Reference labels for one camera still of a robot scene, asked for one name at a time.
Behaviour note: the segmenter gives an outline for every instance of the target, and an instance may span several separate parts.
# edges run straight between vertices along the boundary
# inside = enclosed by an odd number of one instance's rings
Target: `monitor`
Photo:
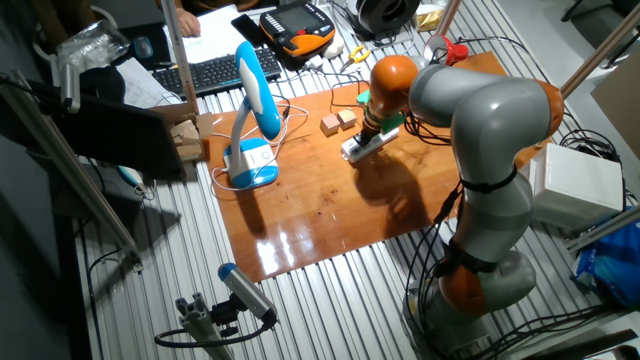
[[[57,87],[35,81],[29,85],[43,96],[60,98]],[[54,114],[52,119],[78,155],[127,166],[157,180],[186,177],[163,114],[82,94],[78,113]]]

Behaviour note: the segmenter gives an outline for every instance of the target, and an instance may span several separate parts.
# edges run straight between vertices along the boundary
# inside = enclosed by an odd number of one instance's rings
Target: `keyboard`
[[[258,61],[260,61],[267,81],[278,79],[281,70],[273,51],[266,48],[256,49],[256,55],[258,55]],[[189,68],[197,96],[211,95],[242,87],[242,80],[236,70],[236,57],[233,54],[199,64],[189,64]],[[185,98],[178,69],[156,71],[152,75],[167,91],[176,93],[182,99]]]

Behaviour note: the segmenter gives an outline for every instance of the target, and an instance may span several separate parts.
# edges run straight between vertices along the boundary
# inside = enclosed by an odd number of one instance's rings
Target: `blue desk lamp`
[[[260,62],[248,41],[236,50],[236,68],[247,96],[236,114],[231,131],[231,145],[224,151],[231,182],[238,189],[252,189],[267,185],[278,177],[278,164],[271,146],[262,138],[240,141],[242,127],[253,111],[258,127],[264,136],[275,139],[280,133],[280,113],[267,85]]]

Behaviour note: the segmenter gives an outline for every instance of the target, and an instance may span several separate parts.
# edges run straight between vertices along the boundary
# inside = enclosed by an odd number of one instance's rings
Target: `orange handheld controller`
[[[331,19],[305,2],[279,6],[260,15],[260,28],[272,43],[294,58],[319,52],[336,33]]]

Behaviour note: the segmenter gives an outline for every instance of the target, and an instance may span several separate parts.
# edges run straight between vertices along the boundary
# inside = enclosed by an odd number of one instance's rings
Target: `wooden board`
[[[459,66],[506,75],[492,53]],[[353,103],[365,89],[355,84],[338,88],[336,102]],[[330,91],[291,99],[310,116],[291,118],[275,183],[241,192],[215,188],[235,261],[253,281],[425,227],[459,180],[451,147],[424,144],[403,127],[397,139],[351,165],[342,159],[340,146],[360,131],[362,110],[354,109],[355,127],[326,138],[320,120],[342,109],[331,109],[330,100]],[[235,112],[214,115],[223,119],[215,131],[230,134],[234,117]],[[243,133],[253,127],[250,116]],[[432,130],[449,134],[448,129]],[[229,143],[219,136],[206,139],[209,170],[224,167],[222,152]],[[518,162],[534,153],[528,151]],[[231,186],[227,174],[216,175]]]

